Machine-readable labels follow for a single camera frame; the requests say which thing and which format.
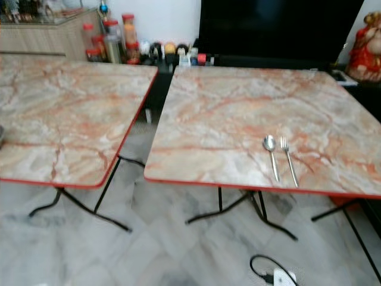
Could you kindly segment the white power strip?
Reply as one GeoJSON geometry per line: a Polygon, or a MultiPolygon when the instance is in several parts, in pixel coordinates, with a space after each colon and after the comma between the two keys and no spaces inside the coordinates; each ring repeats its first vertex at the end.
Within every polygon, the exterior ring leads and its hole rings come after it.
{"type": "Polygon", "coordinates": [[[273,272],[272,286],[299,286],[296,282],[296,275],[284,269],[275,269],[273,272]]]}

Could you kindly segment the red orange idol statue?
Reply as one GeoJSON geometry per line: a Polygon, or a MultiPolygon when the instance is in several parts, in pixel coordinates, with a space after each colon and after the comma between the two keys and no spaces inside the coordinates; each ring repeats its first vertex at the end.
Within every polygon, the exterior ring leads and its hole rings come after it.
{"type": "Polygon", "coordinates": [[[381,11],[364,17],[357,30],[345,73],[357,82],[381,83],[381,11]]]}

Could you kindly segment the tall red-lidded jar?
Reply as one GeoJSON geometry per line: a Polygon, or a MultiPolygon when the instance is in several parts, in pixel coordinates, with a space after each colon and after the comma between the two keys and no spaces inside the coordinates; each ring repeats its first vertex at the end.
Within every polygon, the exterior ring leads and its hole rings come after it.
{"type": "Polygon", "coordinates": [[[125,43],[127,45],[137,43],[137,34],[136,34],[134,19],[135,19],[135,16],[133,14],[129,14],[129,13],[122,14],[123,36],[125,38],[125,43]]]}

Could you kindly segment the small black bottle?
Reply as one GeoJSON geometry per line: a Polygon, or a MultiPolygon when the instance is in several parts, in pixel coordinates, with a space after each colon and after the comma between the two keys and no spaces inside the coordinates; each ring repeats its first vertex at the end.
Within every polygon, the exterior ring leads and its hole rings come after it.
{"type": "Polygon", "coordinates": [[[157,63],[163,59],[163,45],[160,42],[155,42],[150,45],[149,57],[153,63],[157,63]]]}

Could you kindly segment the yellow-capped small bottle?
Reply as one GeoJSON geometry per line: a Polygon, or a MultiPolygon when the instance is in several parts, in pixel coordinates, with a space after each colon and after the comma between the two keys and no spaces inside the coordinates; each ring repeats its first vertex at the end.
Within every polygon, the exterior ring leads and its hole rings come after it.
{"type": "Polygon", "coordinates": [[[167,64],[174,64],[177,59],[176,44],[174,42],[168,42],[164,44],[164,60],[167,64]]]}

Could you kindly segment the marble-pattern folding table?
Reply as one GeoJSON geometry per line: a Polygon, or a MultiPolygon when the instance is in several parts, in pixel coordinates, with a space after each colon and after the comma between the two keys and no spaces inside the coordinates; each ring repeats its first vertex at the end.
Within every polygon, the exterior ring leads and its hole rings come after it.
{"type": "Polygon", "coordinates": [[[55,188],[106,188],[144,106],[155,66],[93,63],[50,55],[2,55],[0,180],[55,188]]]}
{"type": "Polygon", "coordinates": [[[381,198],[381,123],[327,73],[182,66],[174,72],[144,170],[156,184],[215,188],[223,217],[247,204],[262,223],[266,199],[318,194],[381,198]],[[273,135],[276,182],[263,139],[273,135]],[[299,188],[280,137],[288,139],[299,188]]]}

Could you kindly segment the black television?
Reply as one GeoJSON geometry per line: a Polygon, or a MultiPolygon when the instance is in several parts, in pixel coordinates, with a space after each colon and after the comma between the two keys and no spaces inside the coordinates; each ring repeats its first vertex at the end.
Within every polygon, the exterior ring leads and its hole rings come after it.
{"type": "Polygon", "coordinates": [[[201,0],[203,54],[333,62],[364,0],[201,0]]]}

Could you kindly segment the light wooden cabinet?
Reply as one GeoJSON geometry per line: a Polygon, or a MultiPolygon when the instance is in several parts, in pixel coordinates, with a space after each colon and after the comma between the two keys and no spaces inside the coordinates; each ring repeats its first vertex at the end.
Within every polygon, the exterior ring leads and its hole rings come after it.
{"type": "Polygon", "coordinates": [[[1,54],[57,55],[87,60],[83,25],[100,23],[98,12],[88,9],[55,23],[2,23],[1,54]]]}

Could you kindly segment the red-lidded jar dark contents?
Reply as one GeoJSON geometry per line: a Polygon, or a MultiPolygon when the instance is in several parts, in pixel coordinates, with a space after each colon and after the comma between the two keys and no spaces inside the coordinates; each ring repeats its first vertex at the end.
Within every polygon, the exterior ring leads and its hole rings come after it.
{"type": "Polygon", "coordinates": [[[139,42],[130,42],[126,43],[126,63],[137,65],[140,63],[140,43],[139,42]]]}

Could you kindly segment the small red-lidded jar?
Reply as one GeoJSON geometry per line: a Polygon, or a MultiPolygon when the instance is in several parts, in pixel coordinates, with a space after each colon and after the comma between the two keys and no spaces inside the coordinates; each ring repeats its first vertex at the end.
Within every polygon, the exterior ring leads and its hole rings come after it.
{"type": "Polygon", "coordinates": [[[92,49],[87,49],[85,50],[85,55],[88,60],[88,62],[93,62],[93,63],[102,63],[102,52],[98,48],[92,48],[92,49]]]}

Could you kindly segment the steel fork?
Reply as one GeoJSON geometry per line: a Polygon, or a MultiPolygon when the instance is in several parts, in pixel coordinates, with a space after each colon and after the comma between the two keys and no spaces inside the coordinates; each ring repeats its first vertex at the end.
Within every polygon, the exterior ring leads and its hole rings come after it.
{"type": "Polygon", "coordinates": [[[291,177],[293,179],[294,185],[297,188],[299,188],[299,181],[298,181],[298,178],[296,176],[296,171],[295,171],[293,160],[291,157],[291,149],[289,149],[288,139],[286,139],[285,136],[281,136],[279,141],[280,141],[281,149],[286,154],[286,158],[288,158],[289,171],[291,172],[291,177]]]}

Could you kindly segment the steel spoon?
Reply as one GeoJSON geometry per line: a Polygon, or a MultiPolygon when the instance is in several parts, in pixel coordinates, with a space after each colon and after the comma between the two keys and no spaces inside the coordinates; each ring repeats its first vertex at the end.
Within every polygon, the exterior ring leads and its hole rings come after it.
{"type": "Polygon", "coordinates": [[[280,182],[280,174],[279,170],[277,168],[277,160],[274,155],[275,151],[275,141],[274,141],[274,136],[273,135],[267,135],[263,139],[263,147],[265,150],[269,152],[270,155],[270,164],[272,166],[272,170],[274,172],[274,178],[276,182],[280,182]]]}

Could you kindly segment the red stool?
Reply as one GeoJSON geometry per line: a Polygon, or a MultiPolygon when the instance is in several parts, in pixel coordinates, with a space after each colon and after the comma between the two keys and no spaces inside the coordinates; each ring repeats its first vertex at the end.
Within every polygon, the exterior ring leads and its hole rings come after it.
{"type": "Polygon", "coordinates": [[[360,198],[346,198],[346,197],[329,197],[335,206],[343,206],[345,204],[353,204],[360,200],[360,198]]]}

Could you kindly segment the clear red-lidded jar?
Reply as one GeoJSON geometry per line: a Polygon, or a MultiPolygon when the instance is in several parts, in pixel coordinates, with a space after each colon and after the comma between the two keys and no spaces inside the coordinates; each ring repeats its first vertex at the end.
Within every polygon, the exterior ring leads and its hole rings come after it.
{"type": "Polygon", "coordinates": [[[90,22],[84,22],[82,25],[82,39],[85,50],[93,48],[92,38],[93,36],[97,36],[98,33],[95,30],[95,26],[93,26],[90,22]]]}

